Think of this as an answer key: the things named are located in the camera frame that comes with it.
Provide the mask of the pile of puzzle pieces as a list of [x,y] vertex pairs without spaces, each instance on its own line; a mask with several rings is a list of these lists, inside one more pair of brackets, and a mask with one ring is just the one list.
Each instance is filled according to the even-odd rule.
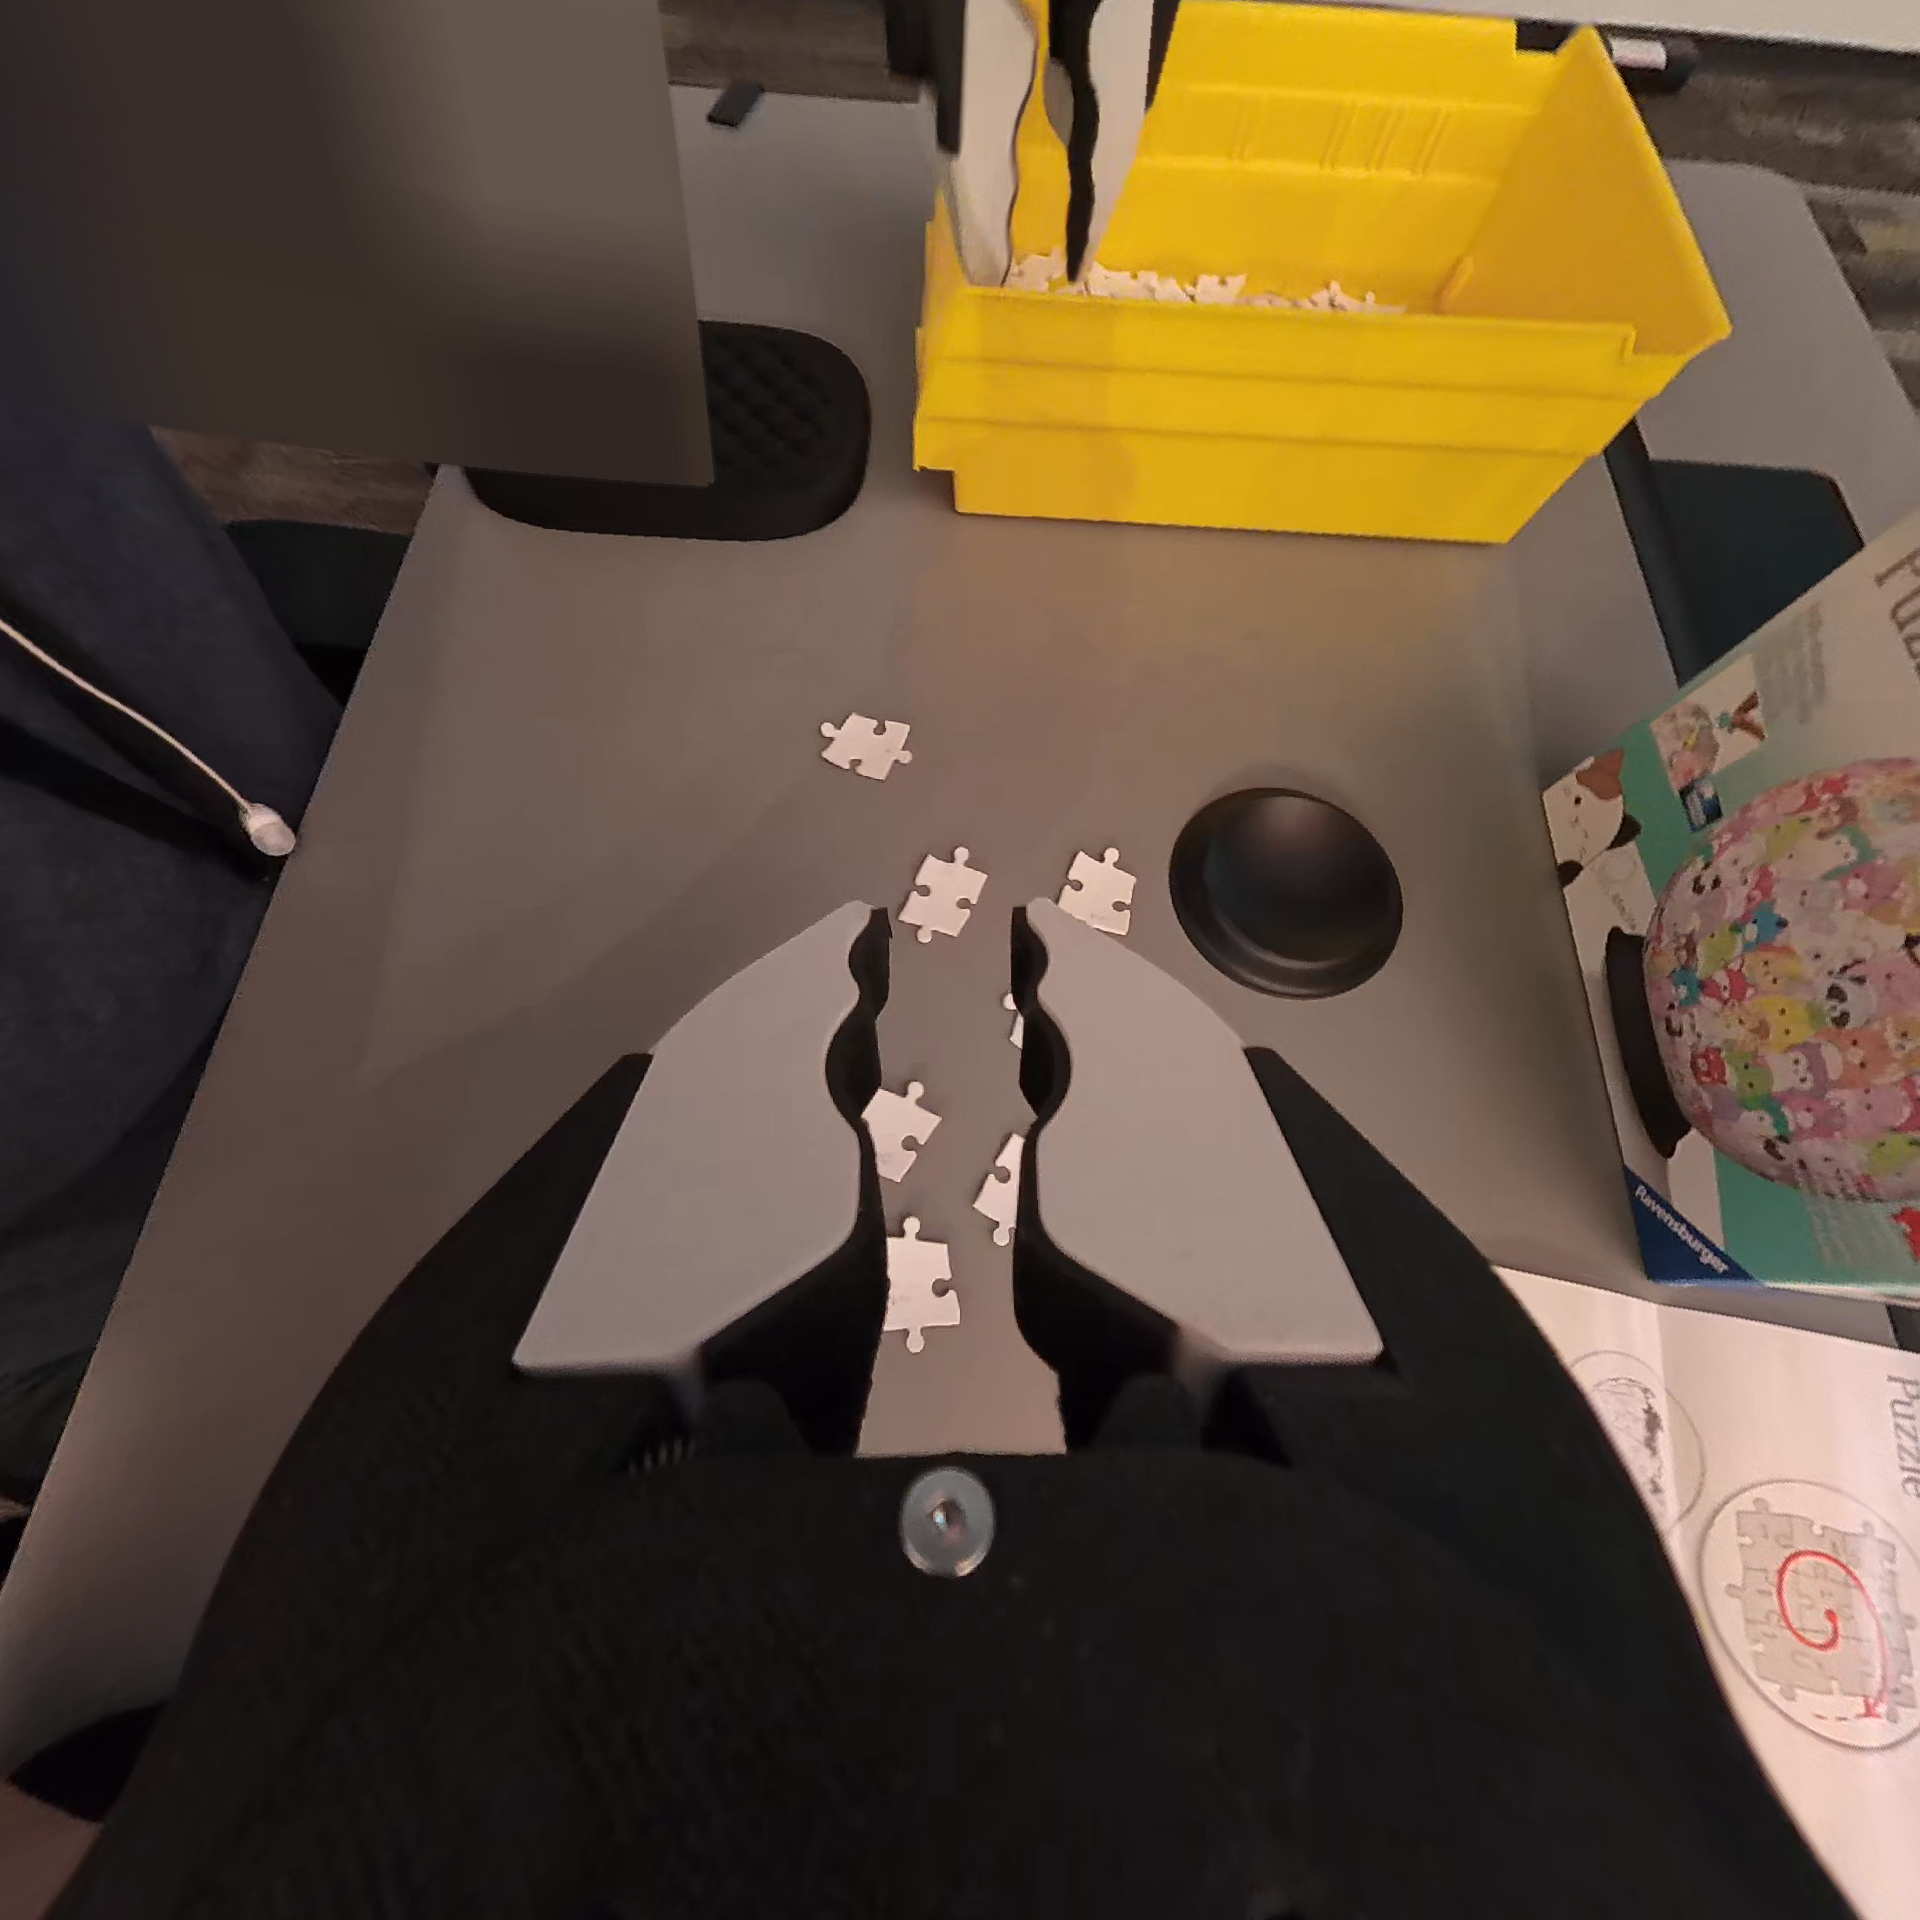
[[1353,294],[1336,280],[1308,294],[1274,294],[1249,285],[1246,276],[1195,276],[1179,278],[1152,270],[1111,270],[1106,264],[1084,264],[1081,276],[1068,276],[1064,252],[1016,256],[1001,280],[1006,294],[1038,295],[1081,295],[1093,302],[1144,302],[1144,305],[1216,305],[1251,307],[1295,315],[1364,315],[1401,317],[1406,305],[1381,302],[1374,290]]

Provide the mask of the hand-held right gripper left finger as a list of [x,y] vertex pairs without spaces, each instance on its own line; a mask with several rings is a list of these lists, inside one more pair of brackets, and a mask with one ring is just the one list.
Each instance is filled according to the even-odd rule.
[[688,1419],[762,1381],[857,1443],[887,1304],[876,1148],[891,917],[843,903],[726,978],[641,1078],[540,1295],[525,1377],[648,1377]]

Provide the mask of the white hoodie drawstring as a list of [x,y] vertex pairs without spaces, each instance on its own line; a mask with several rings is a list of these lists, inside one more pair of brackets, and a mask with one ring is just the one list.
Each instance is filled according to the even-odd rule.
[[194,792],[208,800],[214,792],[232,814],[232,825],[241,839],[266,861],[285,861],[299,847],[299,832],[293,825],[269,804],[249,797],[235,783],[229,783],[217,765],[202,752],[187,748],[174,731],[158,725],[151,713],[134,709],[120,696],[87,680],[74,666],[58,660],[38,640],[25,633],[13,620],[4,619],[4,636],[34,660],[45,674],[74,689],[99,713],[113,713],[126,730],[146,735],[157,742],[154,752],[165,756],[183,776],[194,780]]

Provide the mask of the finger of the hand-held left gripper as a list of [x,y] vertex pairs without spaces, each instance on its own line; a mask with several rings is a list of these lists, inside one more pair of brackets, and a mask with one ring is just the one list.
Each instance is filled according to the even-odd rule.
[[945,211],[971,285],[1069,285],[1068,249],[1015,256],[1020,133],[1047,89],[1068,89],[1060,141],[1073,136],[1073,89],[1088,54],[1088,5],[961,2],[944,15]]
[[1068,270],[1085,273],[1111,224],[1158,101],[1179,2],[1060,2]]

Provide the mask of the yellow plastic bin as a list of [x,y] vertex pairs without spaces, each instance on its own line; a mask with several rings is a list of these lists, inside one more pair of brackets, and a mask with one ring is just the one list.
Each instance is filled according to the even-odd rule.
[[[1044,76],[1015,256],[1068,249]],[[936,124],[913,464],[964,513],[1502,545],[1732,328],[1592,27],[1538,54],[1493,15],[1179,8],[1093,261],[1401,317],[971,285]]]

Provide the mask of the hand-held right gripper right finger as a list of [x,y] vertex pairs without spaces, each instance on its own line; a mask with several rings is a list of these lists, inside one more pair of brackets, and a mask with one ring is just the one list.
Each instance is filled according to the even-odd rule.
[[1038,899],[1012,928],[1031,1131],[1015,1307],[1068,1443],[1167,1378],[1207,1419],[1226,1378],[1372,1365],[1383,1336],[1259,1086],[1188,986]]

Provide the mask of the white printed leaflet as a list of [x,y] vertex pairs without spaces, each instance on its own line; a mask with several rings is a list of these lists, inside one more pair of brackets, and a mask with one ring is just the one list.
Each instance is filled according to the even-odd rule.
[[1502,1271],[1856,1916],[1918,1916],[1918,1354]]

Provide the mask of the colourful puzzle box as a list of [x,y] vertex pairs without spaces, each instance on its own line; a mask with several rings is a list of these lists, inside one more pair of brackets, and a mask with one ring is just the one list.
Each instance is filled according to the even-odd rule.
[[1913,1307],[1918,516],[1542,805],[1648,1282]]

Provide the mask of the black quilted pad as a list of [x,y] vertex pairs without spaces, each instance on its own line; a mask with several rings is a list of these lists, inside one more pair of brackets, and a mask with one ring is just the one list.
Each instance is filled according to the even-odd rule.
[[783,326],[699,319],[713,479],[602,483],[467,467],[507,521],[606,540],[767,545],[843,519],[870,467],[872,405],[857,361]]

